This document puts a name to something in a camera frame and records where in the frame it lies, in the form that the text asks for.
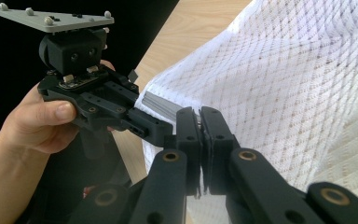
white mesh fabric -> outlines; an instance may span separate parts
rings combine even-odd
[[[148,83],[136,106],[165,119],[142,104],[147,91],[220,110],[298,189],[328,181],[358,196],[358,0],[254,0]],[[159,150],[144,142],[146,164]],[[224,223],[224,201],[201,203],[188,202],[195,223]]]

gray mounting plate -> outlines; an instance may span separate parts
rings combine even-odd
[[[30,26],[45,33],[70,31],[92,26],[115,23],[108,11],[104,16],[77,15],[55,12],[33,11],[31,8],[17,10],[0,6],[0,16],[18,23]]]

wooden table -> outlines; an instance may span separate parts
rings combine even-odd
[[[225,30],[251,0],[180,0],[136,68],[140,91],[155,75]],[[113,133],[133,183],[146,176],[141,139]]]

black robotic mechanism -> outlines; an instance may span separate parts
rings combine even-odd
[[[172,134],[171,124],[135,108],[136,74],[100,64],[108,29],[90,29],[114,23],[108,11],[96,17],[1,4],[0,16],[47,33],[39,55],[51,70],[38,90],[45,101],[72,102],[80,127],[74,143],[51,157],[18,223],[183,224],[186,196],[206,190],[226,195],[234,224],[358,223],[353,193],[327,182],[307,192],[288,185],[262,154],[240,146],[218,110],[203,107],[200,120],[191,107],[179,110]],[[107,127],[163,148],[145,179],[129,181]]]

finger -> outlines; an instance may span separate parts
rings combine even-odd
[[[76,109],[67,101],[42,102],[19,106],[15,116],[22,125],[30,128],[42,127],[72,121],[76,117]]]
[[[116,71],[115,67],[110,63],[108,62],[107,60],[101,60],[101,64],[105,65],[106,67]]]

